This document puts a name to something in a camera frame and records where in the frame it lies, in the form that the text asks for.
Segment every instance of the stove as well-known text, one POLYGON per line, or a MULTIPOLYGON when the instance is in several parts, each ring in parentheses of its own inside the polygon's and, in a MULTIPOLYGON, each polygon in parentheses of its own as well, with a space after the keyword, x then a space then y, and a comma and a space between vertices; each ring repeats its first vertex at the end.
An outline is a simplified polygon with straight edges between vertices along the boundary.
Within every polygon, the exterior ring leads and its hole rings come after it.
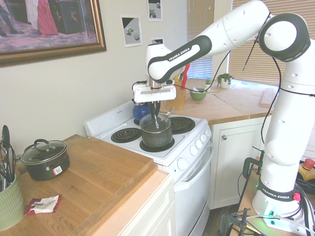
POLYGON ((201 236, 210 208, 210 163, 213 145, 206 119, 171 115, 172 141, 165 147, 144 146, 139 123, 127 102, 85 122, 87 135, 152 158, 174 178, 178 236, 201 236))
POLYGON ((206 119, 171 115, 174 144, 162 151, 142 149, 141 130, 134 122, 133 106, 132 102, 127 102, 85 121, 87 135, 150 157, 162 166, 170 166, 187 148, 188 153, 194 154, 190 156, 196 156, 202 149, 200 146, 210 140, 211 130, 206 119))

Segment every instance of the gold frame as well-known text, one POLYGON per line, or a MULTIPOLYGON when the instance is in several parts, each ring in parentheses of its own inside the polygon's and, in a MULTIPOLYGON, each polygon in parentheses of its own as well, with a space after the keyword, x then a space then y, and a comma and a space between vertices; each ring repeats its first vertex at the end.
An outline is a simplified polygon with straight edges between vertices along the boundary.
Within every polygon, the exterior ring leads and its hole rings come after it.
POLYGON ((105 37, 98 0, 90 0, 93 12, 97 43, 77 44, 74 46, 26 49, 0 53, 0 67, 66 58, 106 51, 105 37))

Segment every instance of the stove knob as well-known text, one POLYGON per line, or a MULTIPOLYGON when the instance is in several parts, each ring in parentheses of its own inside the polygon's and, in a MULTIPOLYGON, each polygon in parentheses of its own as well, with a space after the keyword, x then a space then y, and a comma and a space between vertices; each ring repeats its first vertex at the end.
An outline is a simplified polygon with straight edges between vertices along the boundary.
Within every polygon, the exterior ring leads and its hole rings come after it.
POLYGON ((204 143, 204 142, 207 140, 207 135, 202 134, 202 135, 200 136, 200 139, 201 139, 201 141, 204 143))
POLYGON ((211 134, 211 131, 210 131, 209 129, 207 129, 207 130, 205 131, 205 135, 210 136, 210 134, 211 134))
POLYGON ((198 150, 195 146, 190 147, 190 153, 195 156, 198 153, 198 150))
POLYGON ((196 147, 198 148, 198 149, 201 149, 202 148, 202 142, 198 139, 197 141, 196 141, 196 147))
POLYGON ((188 163, 184 159, 179 158, 177 160, 177 166, 178 166, 178 169, 180 169, 181 171, 184 171, 185 169, 187 169, 188 163))

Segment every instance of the white wall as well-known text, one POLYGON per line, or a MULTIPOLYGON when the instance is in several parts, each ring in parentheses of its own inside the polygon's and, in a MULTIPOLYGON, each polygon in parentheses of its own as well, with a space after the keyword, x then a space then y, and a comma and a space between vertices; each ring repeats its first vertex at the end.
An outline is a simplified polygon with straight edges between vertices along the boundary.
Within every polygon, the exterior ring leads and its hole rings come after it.
MULTIPOLYGON (((218 20, 219 18, 221 18, 222 16, 224 16, 225 14, 227 14, 228 12, 232 10, 232 2, 233 0, 215 0, 214 21, 218 20)), ((212 56, 212 76, 215 75, 226 53, 212 56)), ((222 63, 217 76, 227 72, 227 65, 228 65, 228 58, 222 63)))
POLYGON ((0 128, 8 126, 17 154, 39 138, 86 136, 85 120, 131 100, 150 37, 171 50, 186 43, 185 0, 164 0, 162 22, 148 22, 146 0, 99 4, 107 52, 0 68, 0 128), (142 46, 124 48, 119 14, 141 15, 142 46))

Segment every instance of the glass lid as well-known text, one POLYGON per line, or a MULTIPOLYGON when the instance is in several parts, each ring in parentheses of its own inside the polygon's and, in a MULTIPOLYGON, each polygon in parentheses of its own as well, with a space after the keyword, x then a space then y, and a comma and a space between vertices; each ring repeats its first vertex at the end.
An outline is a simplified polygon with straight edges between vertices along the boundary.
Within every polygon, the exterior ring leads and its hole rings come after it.
POLYGON ((39 164, 55 159, 66 150, 66 144, 63 141, 46 141, 38 139, 33 145, 27 147, 21 157, 25 164, 39 164))

